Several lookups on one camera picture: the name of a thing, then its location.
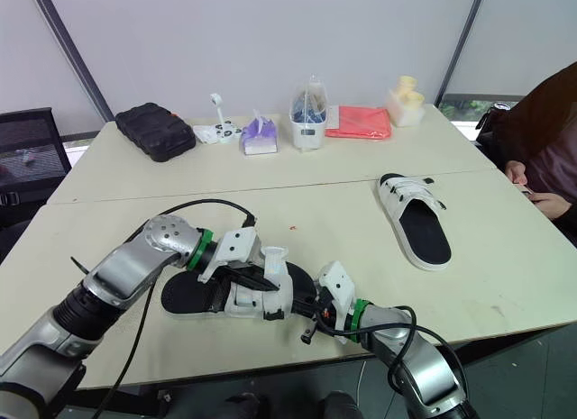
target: red cloth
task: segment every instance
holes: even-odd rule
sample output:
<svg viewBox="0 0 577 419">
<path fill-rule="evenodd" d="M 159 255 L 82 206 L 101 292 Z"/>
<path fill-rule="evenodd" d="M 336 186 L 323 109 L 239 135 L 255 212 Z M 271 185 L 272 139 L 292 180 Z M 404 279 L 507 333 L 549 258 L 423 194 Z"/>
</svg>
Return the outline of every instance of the red cloth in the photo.
<svg viewBox="0 0 577 419">
<path fill-rule="evenodd" d="M 389 113 L 384 108 L 339 106 L 339 129 L 327 129 L 327 137 L 384 140 L 390 137 Z"/>
</svg>

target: person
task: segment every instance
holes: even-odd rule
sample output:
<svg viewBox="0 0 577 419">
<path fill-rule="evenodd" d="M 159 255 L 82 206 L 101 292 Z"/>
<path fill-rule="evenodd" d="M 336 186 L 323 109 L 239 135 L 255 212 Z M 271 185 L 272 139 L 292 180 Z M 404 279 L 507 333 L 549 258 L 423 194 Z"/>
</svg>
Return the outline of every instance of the person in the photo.
<svg viewBox="0 0 577 419">
<path fill-rule="evenodd" d="M 512 183 L 577 247 L 577 62 L 546 79 L 491 125 Z"/>
</svg>

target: white table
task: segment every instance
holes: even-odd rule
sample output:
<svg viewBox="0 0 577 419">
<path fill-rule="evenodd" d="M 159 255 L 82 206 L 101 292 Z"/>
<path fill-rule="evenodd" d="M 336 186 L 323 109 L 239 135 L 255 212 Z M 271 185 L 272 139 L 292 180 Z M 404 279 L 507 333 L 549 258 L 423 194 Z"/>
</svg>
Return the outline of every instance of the white table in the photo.
<svg viewBox="0 0 577 419">
<path fill-rule="evenodd" d="M 432 177 L 433 192 L 448 208 L 441 222 L 453 249 L 449 268 L 438 273 L 417 269 L 404 257 L 374 195 L 374 180 L 217 196 L 257 214 L 263 243 L 288 246 L 288 259 L 314 277 L 328 261 L 340 260 L 356 284 L 357 296 L 379 305 L 411 305 L 420 324 L 449 342 L 577 319 L 577 252 L 501 173 Z M 43 207 L 0 267 L 0 351 L 79 282 L 82 274 L 70 255 L 94 267 L 146 218 L 195 197 L 200 196 Z M 217 237 L 243 220 L 220 205 L 190 207 L 178 214 L 192 225 L 210 228 Z M 170 317 L 160 307 L 160 292 L 174 273 L 170 268 L 161 276 L 125 384 L 333 360 L 361 352 L 357 345 L 343 346 L 322 334 L 312 345 L 303 344 L 299 335 L 305 319 L 299 316 L 272 323 Z M 88 358 L 82 387 L 113 383 L 141 311 L 142 300 Z"/>
<path fill-rule="evenodd" d="M 385 141 L 325 138 L 321 150 L 306 153 L 290 142 L 289 118 L 270 117 L 279 126 L 279 153 L 246 157 L 236 143 L 198 144 L 164 163 L 152 161 L 114 122 L 107 123 L 49 203 L 353 182 L 390 172 L 414 176 L 495 168 L 432 105 L 426 105 L 418 127 L 394 129 Z M 233 120 L 245 125 L 251 119 Z"/>
</svg>

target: person's hand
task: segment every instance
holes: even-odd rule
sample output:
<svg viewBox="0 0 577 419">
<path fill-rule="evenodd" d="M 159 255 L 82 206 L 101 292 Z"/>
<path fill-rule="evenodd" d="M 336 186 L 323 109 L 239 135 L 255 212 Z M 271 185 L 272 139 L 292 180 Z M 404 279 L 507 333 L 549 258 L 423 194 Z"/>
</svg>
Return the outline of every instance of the person's hand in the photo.
<svg viewBox="0 0 577 419">
<path fill-rule="evenodd" d="M 519 183 L 519 185 L 527 184 L 525 164 L 518 160 L 510 160 L 505 164 L 505 176 L 507 176 L 511 183 Z"/>
<path fill-rule="evenodd" d="M 535 203 L 537 208 L 552 221 L 563 215 L 571 207 L 571 203 L 557 194 L 535 192 L 529 194 L 527 198 Z"/>
</svg>

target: black chair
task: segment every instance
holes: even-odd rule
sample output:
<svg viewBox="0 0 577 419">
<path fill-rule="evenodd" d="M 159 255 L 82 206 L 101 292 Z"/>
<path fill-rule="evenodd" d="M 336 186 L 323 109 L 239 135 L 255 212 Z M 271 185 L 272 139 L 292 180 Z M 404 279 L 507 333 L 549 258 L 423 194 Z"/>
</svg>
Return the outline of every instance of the black chair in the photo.
<svg viewBox="0 0 577 419">
<path fill-rule="evenodd" d="M 475 129 L 480 129 L 481 131 L 473 144 L 501 170 L 505 168 L 506 159 L 503 158 L 501 147 L 495 138 L 493 124 L 504 114 L 507 114 L 510 109 L 511 107 L 508 104 L 502 102 L 494 104 L 482 116 L 475 127 Z"/>
<path fill-rule="evenodd" d="M 0 114 L 0 261 L 70 169 L 51 108 Z"/>
</svg>

